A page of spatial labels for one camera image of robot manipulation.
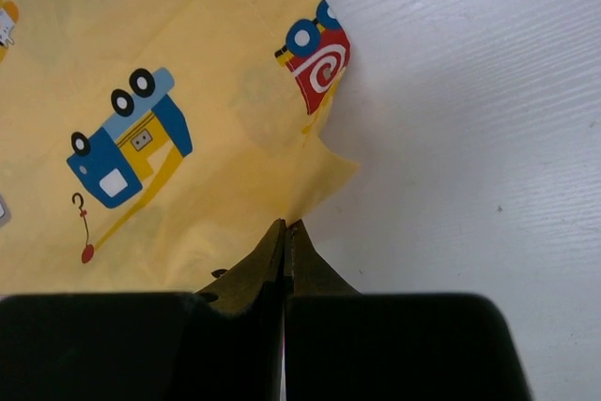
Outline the yellow vehicle-print cloth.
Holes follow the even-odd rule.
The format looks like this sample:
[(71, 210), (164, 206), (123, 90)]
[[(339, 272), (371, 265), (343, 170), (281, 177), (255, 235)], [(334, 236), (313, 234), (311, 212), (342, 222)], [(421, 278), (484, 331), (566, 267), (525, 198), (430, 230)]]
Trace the yellow vehicle-print cloth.
[(326, 0), (1, 0), (1, 292), (193, 291), (339, 190)]

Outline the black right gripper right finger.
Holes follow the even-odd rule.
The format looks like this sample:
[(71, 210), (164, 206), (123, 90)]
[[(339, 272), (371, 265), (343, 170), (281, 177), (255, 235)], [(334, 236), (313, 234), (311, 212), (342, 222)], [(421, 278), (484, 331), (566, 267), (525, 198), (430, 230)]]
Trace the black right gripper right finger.
[(363, 294), (285, 237), (285, 386), (290, 400), (529, 400), (500, 309), (471, 293)]

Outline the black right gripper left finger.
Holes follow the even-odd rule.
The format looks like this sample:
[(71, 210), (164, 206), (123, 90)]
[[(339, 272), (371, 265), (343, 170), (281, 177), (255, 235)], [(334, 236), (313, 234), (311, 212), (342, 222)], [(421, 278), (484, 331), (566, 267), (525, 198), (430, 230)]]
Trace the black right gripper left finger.
[(1, 300), (5, 400), (275, 400), (285, 223), (196, 292)]

